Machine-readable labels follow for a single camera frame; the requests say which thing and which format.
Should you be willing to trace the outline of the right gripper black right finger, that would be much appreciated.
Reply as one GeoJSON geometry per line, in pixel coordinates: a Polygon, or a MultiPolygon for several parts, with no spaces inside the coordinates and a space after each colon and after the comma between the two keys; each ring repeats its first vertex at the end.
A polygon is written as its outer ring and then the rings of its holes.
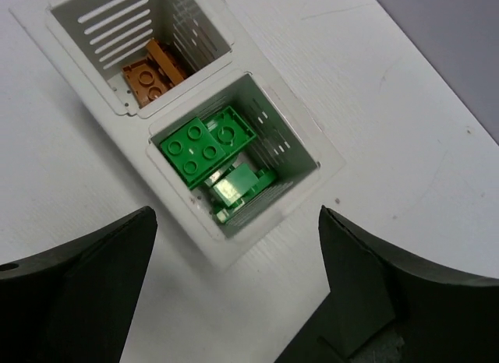
{"type": "Polygon", "coordinates": [[[280,362],[495,362],[498,281],[431,262],[323,207],[329,292],[280,362]]]}

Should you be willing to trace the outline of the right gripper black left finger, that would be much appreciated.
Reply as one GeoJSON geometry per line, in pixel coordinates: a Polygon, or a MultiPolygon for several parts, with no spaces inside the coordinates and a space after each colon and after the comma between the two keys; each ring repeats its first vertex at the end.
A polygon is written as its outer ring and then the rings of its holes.
{"type": "Polygon", "coordinates": [[[118,362],[157,233],[145,206],[1,265],[3,362],[118,362]]]}

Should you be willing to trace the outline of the green 2x3 brick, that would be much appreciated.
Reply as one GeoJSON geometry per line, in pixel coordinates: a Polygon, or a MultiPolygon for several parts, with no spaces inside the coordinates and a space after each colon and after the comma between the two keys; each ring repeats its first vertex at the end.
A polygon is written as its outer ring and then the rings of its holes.
{"type": "Polygon", "coordinates": [[[255,174],[258,177],[258,182],[242,198],[237,200],[230,207],[221,203],[214,208],[214,217],[219,224],[227,224],[235,216],[236,212],[253,201],[278,178],[277,173],[268,168],[260,169],[255,174]]]}
{"type": "Polygon", "coordinates": [[[211,192],[216,200],[230,207],[242,198],[257,182],[258,177],[250,166],[248,164],[240,164],[214,184],[211,192]]]}

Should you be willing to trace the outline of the small dark green brick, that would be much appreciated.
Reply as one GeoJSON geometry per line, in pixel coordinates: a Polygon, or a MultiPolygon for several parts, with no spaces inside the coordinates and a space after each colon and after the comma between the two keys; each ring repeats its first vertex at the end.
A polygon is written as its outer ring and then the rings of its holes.
{"type": "Polygon", "coordinates": [[[227,157],[199,118],[187,122],[161,141],[159,150],[190,190],[208,178],[227,157]]]}

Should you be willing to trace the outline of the orange small brick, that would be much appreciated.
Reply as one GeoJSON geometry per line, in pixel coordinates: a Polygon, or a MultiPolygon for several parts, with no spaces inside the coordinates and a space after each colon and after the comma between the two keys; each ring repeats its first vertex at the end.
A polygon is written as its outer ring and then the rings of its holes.
{"type": "Polygon", "coordinates": [[[122,74],[129,90],[143,108],[169,91],[173,85],[164,76],[155,62],[149,58],[141,58],[122,67],[122,74]]]}

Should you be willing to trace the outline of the green 2x2 brick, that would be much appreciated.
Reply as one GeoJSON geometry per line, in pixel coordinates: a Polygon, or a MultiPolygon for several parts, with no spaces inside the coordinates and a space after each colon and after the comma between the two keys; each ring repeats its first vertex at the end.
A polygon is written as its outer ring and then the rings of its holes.
{"type": "Polygon", "coordinates": [[[237,156],[257,137],[253,128],[232,106],[221,109],[202,122],[227,158],[237,156]]]}

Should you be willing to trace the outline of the orange 2x4 brick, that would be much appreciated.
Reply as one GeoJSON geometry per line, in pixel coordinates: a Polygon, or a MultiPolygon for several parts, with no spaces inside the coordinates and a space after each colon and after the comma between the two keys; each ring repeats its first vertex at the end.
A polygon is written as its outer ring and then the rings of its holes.
{"type": "Polygon", "coordinates": [[[161,49],[160,44],[151,39],[146,45],[149,56],[157,63],[163,73],[177,86],[185,80],[185,75],[179,67],[161,49]]]}

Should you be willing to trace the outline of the green 2x3 brick front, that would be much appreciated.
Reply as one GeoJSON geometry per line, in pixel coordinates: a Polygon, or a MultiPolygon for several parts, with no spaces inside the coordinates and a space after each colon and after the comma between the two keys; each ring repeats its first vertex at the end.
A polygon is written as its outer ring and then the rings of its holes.
{"type": "Polygon", "coordinates": [[[257,182],[258,177],[250,166],[248,164],[240,164],[214,184],[211,192],[216,200],[230,207],[242,198],[257,182]]]}

